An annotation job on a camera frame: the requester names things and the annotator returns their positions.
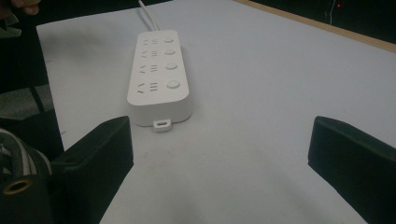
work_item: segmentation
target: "white surface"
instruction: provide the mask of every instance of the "white surface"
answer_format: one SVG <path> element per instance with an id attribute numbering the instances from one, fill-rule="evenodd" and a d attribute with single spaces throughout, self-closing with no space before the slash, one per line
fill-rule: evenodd
<path id="1" fill-rule="evenodd" d="M 191 116 L 189 83 L 176 31 L 143 32 L 138 36 L 125 97 L 131 105 L 132 122 L 154 126 L 156 131 L 164 130 L 154 125 L 159 120 L 175 123 Z"/>
<path id="2" fill-rule="evenodd" d="M 194 114 L 132 126 L 135 166 L 102 223 L 364 223 L 307 165 L 315 116 L 396 146 L 396 55 L 231 0 L 149 7 L 178 31 Z M 125 10 L 38 28 L 64 146 L 129 115 Z"/>

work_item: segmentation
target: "power strip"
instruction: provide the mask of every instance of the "power strip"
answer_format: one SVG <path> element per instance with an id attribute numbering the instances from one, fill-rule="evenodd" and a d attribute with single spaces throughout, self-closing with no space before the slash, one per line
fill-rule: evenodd
<path id="1" fill-rule="evenodd" d="M 128 90 L 131 120 L 139 126 L 169 131 L 192 114 L 189 85 L 176 31 L 138 36 Z"/>

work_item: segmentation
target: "black object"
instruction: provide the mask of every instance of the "black object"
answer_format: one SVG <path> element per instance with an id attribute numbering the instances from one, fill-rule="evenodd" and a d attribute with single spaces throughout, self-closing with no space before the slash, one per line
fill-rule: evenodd
<path id="1" fill-rule="evenodd" d="M 64 153 L 55 110 L 33 115 L 24 120 L 0 119 L 0 127 L 23 139 L 53 161 Z"/>
<path id="2" fill-rule="evenodd" d="M 128 117 L 104 122 L 51 163 L 51 177 L 3 184 L 0 223 L 99 223 L 133 165 Z"/>
<path id="3" fill-rule="evenodd" d="M 396 44 L 394 0 L 251 0 Z"/>
<path id="4" fill-rule="evenodd" d="M 396 148 L 342 121 L 317 117 L 308 159 L 368 223 L 396 223 Z"/>

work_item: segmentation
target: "white cable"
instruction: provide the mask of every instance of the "white cable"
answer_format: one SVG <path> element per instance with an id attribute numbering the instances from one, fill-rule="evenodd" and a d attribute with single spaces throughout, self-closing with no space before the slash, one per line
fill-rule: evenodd
<path id="1" fill-rule="evenodd" d="M 332 1 L 332 10 L 334 9 L 335 1 Z M 332 10 L 330 10 L 330 25 L 332 25 Z"/>
<path id="2" fill-rule="evenodd" d="M 149 19 L 151 20 L 151 23 L 154 27 L 154 31 L 159 31 L 157 22 L 155 22 L 154 17 L 151 15 L 149 10 L 146 8 L 145 4 L 141 0 L 139 0 L 139 5 L 145 10 L 146 14 L 148 15 Z"/>
<path id="3" fill-rule="evenodd" d="M 37 151 L 37 153 L 40 155 L 40 157 L 44 160 L 44 162 L 47 164 L 47 168 L 49 169 L 49 174 L 52 175 L 52 168 L 50 166 L 50 161 L 49 159 L 40 151 Z"/>
<path id="4" fill-rule="evenodd" d="M 9 136 L 11 136 L 14 139 L 15 142 L 17 142 L 17 144 L 21 150 L 21 162 L 22 162 L 22 170 L 23 170 L 22 173 L 23 173 L 23 175 L 29 175 L 30 167 L 27 166 L 27 164 L 29 164 L 29 155 L 27 154 L 26 149 L 24 148 L 20 139 L 18 137 L 16 137 L 14 134 L 12 134 L 9 131 L 6 131 L 4 129 L 0 129 L 0 133 L 8 134 Z"/>

